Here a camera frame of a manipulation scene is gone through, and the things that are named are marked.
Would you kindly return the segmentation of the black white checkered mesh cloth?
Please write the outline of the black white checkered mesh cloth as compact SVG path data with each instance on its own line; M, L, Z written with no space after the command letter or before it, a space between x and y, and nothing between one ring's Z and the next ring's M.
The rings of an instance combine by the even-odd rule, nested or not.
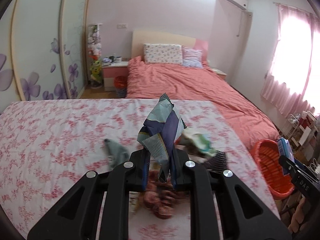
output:
M227 155L225 152L217 151L216 155L202 164L207 170L221 173L228 169Z

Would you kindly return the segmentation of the grey green sock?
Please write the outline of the grey green sock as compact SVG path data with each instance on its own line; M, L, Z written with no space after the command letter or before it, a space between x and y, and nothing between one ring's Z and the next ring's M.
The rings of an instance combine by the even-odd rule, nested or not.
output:
M110 167L112 169L129 160L130 154L123 145L112 139L105 139L104 143L106 146L107 155L110 159Z

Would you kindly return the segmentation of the blue grey snack wrapper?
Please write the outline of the blue grey snack wrapper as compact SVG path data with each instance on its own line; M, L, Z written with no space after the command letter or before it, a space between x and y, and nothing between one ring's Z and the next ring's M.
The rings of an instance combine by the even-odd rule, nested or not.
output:
M177 107L167 94L162 94L157 105L148 114L137 137L137 141L161 166L158 175L161 182L166 182L168 179L174 144L185 128L186 125Z

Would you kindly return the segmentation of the orange plastic laundry basket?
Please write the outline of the orange plastic laundry basket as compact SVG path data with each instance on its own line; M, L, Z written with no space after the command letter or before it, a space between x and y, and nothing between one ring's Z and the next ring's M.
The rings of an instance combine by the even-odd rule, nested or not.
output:
M283 175L279 165L279 150L277 143L270 139L257 142L250 151L257 167L262 172L275 200L287 198L295 189L289 175Z

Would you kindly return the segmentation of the floral pink white tablecloth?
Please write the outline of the floral pink white tablecloth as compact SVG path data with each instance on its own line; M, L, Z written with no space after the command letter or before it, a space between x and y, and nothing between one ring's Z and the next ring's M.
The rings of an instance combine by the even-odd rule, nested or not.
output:
M110 170L104 139L132 153L158 99L15 102L1 114L1 206L26 239L29 230L87 171ZM209 101L172 100L188 127L227 153L228 168L279 218L274 199L247 148ZM134 204L129 239L190 239L188 198L171 219Z

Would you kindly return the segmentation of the mint green baby cap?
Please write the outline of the mint green baby cap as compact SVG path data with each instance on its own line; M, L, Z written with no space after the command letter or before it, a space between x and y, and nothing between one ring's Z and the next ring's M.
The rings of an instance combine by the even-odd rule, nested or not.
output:
M193 154L214 157L217 152L205 134L191 127L183 130L180 137L180 145L186 146Z

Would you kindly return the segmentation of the red checkered scrunchie cloth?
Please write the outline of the red checkered scrunchie cloth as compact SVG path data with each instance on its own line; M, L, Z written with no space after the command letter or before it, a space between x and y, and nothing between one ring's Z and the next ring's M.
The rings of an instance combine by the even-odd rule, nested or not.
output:
M146 189L140 194L142 206L150 210L159 219L170 219L176 214L177 207L186 202L189 193L176 191L169 177L166 182L158 178L159 171L149 171Z

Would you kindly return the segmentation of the pink window curtain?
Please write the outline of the pink window curtain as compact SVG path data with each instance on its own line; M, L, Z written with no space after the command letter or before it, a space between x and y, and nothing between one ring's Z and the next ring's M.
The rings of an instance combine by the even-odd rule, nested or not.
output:
M278 5L278 36L261 96L283 115L319 116L319 18Z

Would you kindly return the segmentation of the far side nightstand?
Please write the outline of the far side nightstand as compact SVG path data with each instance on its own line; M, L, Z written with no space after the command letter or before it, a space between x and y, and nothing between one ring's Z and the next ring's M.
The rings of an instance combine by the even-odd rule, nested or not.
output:
M227 74L224 73L223 71L216 69L216 68L211 68L211 71L213 71L215 74L217 74L220 79L222 79L222 80L226 79Z

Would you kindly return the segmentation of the red mesh wastebasket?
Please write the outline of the red mesh wastebasket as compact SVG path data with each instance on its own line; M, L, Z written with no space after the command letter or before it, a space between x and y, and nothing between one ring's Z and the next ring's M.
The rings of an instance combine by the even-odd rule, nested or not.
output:
M119 98L125 98L127 94L127 77L117 76L114 78L114 87Z

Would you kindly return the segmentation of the pink white nightstand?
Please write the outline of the pink white nightstand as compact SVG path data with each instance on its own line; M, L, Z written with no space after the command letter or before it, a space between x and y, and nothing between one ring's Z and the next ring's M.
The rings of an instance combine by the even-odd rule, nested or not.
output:
M121 61L120 63L112 63L108 66L103 66L103 79L104 79L104 90L106 92L115 91L114 79L118 76L129 75L128 61Z

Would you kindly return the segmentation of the salmon pink bed duvet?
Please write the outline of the salmon pink bed duvet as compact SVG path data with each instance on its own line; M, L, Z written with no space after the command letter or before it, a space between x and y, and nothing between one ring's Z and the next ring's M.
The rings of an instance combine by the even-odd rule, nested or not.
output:
M129 61L127 68L127 98L156 99L165 93L175 100L210 101L248 150L256 142L279 137L273 122L212 71L206 62L202 68L147 64L138 56Z

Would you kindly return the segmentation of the white mug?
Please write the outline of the white mug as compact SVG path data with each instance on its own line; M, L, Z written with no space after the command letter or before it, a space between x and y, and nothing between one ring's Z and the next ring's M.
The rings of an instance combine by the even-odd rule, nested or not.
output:
M116 63L120 63L121 61L122 61L122 57L121 56L116 57Z

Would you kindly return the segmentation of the pink striped pillow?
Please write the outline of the pink striped pillow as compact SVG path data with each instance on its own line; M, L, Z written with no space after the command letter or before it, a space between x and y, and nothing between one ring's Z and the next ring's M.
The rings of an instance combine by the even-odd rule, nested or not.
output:
M203 52L201 50L191 49L183 46L182 53L183 53L182 66L193 67L193 68L203 68L203 65L202 65Z

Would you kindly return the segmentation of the plush toy display tube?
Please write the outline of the plush toy display tube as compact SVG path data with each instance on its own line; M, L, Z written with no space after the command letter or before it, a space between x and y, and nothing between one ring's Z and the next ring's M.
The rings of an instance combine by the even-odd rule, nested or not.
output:
M94 89L100 88L103 85L100 26L100 23L88 26L89 78L91 87Z

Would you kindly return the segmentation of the floral white pillow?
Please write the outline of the floral white pillow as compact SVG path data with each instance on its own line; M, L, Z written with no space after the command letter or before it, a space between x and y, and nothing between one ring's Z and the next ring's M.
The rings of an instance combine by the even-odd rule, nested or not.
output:
M143 44L144 61L147 64L182 64L182 46L179 44Z

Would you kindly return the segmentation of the floral sliding wardrobe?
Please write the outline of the floral sliding wardrobe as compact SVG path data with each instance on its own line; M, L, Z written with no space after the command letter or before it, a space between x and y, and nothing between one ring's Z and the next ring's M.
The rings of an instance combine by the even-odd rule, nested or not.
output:
M1 106L76 99L85 86L87 0L12 0L1 18Z

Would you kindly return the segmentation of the beige pink headboard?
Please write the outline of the beige pink headboard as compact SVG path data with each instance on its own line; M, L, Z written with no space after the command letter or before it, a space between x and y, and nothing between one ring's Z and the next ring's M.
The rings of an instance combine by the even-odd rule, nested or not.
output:
M179 44L202 51L202 61L207 61L208 41L167 32L134 30L132 33L131 58L143 56L143 44Z

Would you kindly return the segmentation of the wall power outlet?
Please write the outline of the wall power outlet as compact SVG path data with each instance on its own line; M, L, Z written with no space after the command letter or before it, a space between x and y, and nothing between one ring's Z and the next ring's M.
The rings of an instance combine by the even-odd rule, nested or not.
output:
M128 25L127 24L118 24L117 28L118 29L127 29Z

